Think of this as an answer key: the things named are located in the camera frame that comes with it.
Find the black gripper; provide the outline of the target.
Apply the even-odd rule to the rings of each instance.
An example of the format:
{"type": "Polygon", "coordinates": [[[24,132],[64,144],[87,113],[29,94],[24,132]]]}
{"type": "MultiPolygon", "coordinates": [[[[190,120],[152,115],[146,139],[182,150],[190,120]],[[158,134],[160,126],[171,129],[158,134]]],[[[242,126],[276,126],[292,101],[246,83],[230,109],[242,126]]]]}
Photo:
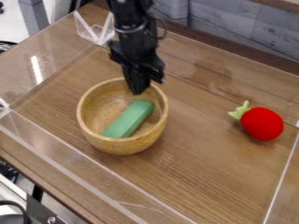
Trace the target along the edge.
{"type": "Polygon", "coordinates": [[[164,82],[164,62],[156,48],[163,36],[155,27],[117,27],[119,40],[108,43],[109,58],[121,66],[125,83],[132,94],[140,95],[151,81],[164,82]]]}

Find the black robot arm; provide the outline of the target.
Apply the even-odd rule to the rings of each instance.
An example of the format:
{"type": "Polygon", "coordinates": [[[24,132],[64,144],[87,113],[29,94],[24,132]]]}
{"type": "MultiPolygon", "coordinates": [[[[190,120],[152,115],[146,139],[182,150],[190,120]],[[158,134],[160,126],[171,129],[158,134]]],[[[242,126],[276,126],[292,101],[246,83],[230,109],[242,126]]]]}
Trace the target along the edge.
{"type": "Polygon", "coordinates": [[[107,0],[115,19],[117,40],[108,43],[109,58],[121,66],[125,83],[140,95],[151,81],[164,82],[164,62],[158,56],[158,18],[151,13],[154,0],[107,0]]]}

